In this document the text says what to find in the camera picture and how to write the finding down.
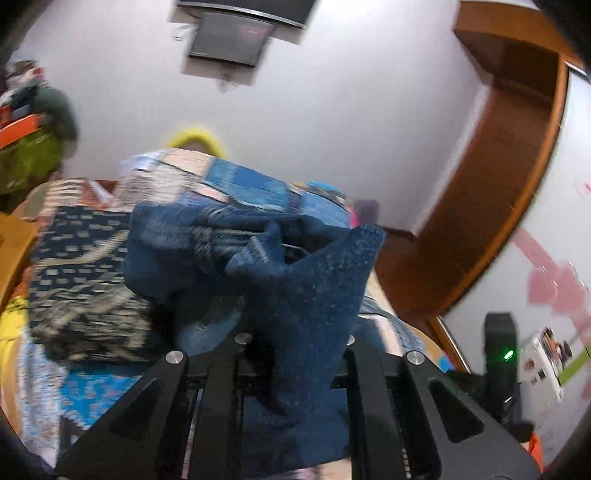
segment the metal bolt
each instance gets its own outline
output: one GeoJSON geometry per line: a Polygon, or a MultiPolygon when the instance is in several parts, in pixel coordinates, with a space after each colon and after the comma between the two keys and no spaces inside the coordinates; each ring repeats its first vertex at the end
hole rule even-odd
{"type": "Polygon", "coordinates": [[[413,365],[421,365],[425,361],[425,356],[421,352],[413,350],[407,353],[407,360],[413,365]]]}
{"type": "Polygon", "coordinates": [[[183,361],[183,353],[179,352],[178,350],[173,350],[172,352],[168,352],[166,354],[166,361],[169,364],[179,364],[181,361],[183,361]]]}
{"type": "Polygon", "coordinates": [[[234,341],[238,345],[248,345],[252,342],[252,335],[248,332],[242,332],[234,337],[234,341]]]}

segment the television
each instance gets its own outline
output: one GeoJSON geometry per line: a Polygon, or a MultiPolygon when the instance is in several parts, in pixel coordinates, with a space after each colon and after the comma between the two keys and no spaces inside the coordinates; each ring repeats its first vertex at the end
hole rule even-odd
{"type": "Polygon", "coordinates": [[[189,50],[192,59],[256,66],[274,25],[256,18],[208,12],[189,50]]]}
{"type": "Polygon", "coordinates": [[[315,0],[177,0],[178,7],[235,12],[304,28],[315,0]]]}

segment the yellow fabric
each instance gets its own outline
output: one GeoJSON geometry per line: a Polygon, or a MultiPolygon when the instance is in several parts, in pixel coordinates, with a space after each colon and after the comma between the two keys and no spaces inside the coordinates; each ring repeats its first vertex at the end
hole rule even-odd
{"type": "Polygon", "coordinates": [[[12,344],[27,322],[28,301],[14,297],[0,315],[0,384],[4,383],[4,366],[10,358],[12,344]]]}
{"type": "Polygon", "coordinates": [[[0,315],[0,407],[17,434],[21,430],[16,402],[18,351],[21,331],[28,321],[27,308],[25,298],[14,297],[0,315]]]}
{"type": "Polygon", "coordinates": [[[189,142],[199,142],[207,147],[210,155],[218,158],[227,158],[222,144],[209,132],[197,128],[181,130],[167,143],[167,147],[182,148],[189,142]]]}

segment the black and white patterned fabric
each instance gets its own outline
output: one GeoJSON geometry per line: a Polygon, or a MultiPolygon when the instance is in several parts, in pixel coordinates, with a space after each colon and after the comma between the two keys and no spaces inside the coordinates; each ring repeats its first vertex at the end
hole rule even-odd
{"type": "Polygon", "coordinates": [[[56,212],[34,259],[29,300],[31,336],[57,358],[142,361],[155,353],[150,304],[124,284],[128,234],[128,213],[56,212]]]}

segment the bed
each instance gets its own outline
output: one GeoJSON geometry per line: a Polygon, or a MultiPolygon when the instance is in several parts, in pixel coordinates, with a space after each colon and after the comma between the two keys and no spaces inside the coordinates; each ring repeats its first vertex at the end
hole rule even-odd
{"type": "MultiPolygon", "coordinates": [[[[299,182],[286,190],[284,186],[200,152],[167,149],[129,159],[118,182],[67,179],[43,184],[12,216],[30,223],[38,237],[47,232],[60,208],[82,205],[96,211],[130,212],[145,200],[185,205],[214,200],[305,213],[329,225],[355,223],[350,201],[331,187],[299,182]]],[[[35,264],[16,274],[17,286],[9,292],[0,318],[0,405],[26,447],[54,466],[60,452],[129,389],[142,370],[104,363],[81,367],[47,358],[44,347],[32,341],[28,327],[28,291],[35,264]]],[[[402,355],[419,349],[436,365],[448,368],[447,356],[431,339],[395,317],[375,272],[365,295],[383,311],[364,317],[375,325],[387,352],[402,355]]],[[[349,462],[340,460],[292,475],[303,476],[344,480],[350,478],[349,462]]]]}

